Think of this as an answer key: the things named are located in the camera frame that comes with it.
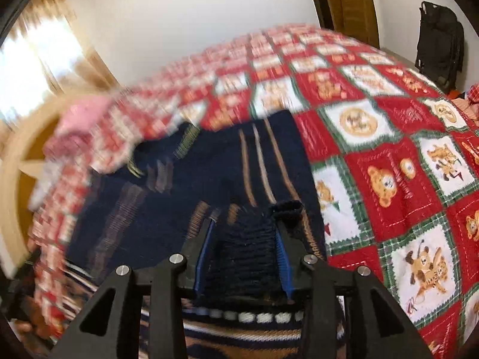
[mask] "wooden door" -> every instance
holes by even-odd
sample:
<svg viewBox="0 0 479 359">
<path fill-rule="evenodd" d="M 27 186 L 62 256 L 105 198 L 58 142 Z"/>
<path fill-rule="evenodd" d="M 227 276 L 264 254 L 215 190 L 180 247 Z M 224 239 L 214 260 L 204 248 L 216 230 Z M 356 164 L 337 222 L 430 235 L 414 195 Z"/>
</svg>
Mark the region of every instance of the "wooden door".
<svg viewBox="0 0 479 359">
<path fill-rule="evenodd" d="M 373 0 L 327 0 L 334 30 L 379 48 Z"/>
</svg>

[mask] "silver bolt head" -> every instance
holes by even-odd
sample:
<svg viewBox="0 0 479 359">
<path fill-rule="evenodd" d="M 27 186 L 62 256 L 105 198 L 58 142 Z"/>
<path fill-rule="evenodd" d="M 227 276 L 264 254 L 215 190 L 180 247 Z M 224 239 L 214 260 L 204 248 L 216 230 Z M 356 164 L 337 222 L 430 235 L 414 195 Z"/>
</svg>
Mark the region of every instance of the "silver bolt head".
<svg viewBox="0 0 479 359">
<path fill-rule="evenodd" d="M 181 254 L 173 254 L 169 257 L 169 261 L 174 265 L 183 262 L 184 256 Z"/>
<path fill-rule="evenodd" d="M 121 266 L 118 266 L 115 271 L 118 275 L 123 277 L 123 275 L 126 275 L 126 274 L 129 273 L 130 267 L 125 266 L 125 265 L 121 265 Z"/>
<path fill-rule="evenodd" d="M 368 266 L 359 266 L 358 273 L 363 277 L 367 277 L 371 273 L 371 269 Z"/>
<path fill-rule="evenodd" d="M 318 257 L 316 255 L 308 254 L 303 256 L 303 260 L 308 265 L 314 265 L 318 261 Z"/>
</svg>

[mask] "wooden bed frame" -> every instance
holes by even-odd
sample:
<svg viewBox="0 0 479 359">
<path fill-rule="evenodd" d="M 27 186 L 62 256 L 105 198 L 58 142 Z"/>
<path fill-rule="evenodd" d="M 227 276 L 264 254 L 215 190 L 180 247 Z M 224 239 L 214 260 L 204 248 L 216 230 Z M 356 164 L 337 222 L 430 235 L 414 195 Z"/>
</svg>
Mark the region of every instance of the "wooden bed frame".
<svg viewBox="0 0 479 359">
<path fill-rule="evenodd" d="M 53 134 L 62 112 L 86 94 L 93 92 L 72 91 L 49 96 L 21 121 L 5 146 L 0 165 L 0 234 L 13 266 L 20 266 L 28 256 L 26 242 L 33 220 L 28 201 L 42 173 L 43 145 Z"/>
</svg>

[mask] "quilt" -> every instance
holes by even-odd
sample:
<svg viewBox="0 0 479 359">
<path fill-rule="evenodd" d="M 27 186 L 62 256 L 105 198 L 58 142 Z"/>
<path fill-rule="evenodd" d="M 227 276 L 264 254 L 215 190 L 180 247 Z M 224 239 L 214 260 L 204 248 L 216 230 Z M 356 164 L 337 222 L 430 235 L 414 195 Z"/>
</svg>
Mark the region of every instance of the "quilt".
<svg viewBox="0 0 479 359">
<path fill-rule="evenodd" d="M 183 121 L 210 130 L 294 114 L 325 223 L 328 261 L 367 265 L 435 358 L 479 319 L 479 130 L 426 77 L 340 33 L 283 25 L 213 46 L 111 94 L 88 148 L 68 158 L 34 217 L 35 299 L 59 337 L 80 306 L 64 251 L 89 191 L 137 143 Z"/>
</svg>

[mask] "black backpack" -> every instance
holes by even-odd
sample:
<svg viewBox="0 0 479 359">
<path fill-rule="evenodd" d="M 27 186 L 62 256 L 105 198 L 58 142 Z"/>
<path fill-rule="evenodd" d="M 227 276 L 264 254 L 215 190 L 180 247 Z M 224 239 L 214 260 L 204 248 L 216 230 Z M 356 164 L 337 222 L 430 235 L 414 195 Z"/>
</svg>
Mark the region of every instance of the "black backpack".
<svg viewBox="0 0 479 359">
<path fill-rule="evenodd" d="M 457 72 L 464 62 L 464 28 L 447 7 L 427 1 L 421 4 L 416 67 L 444 93 L 456 87 Z"/>
</svg>

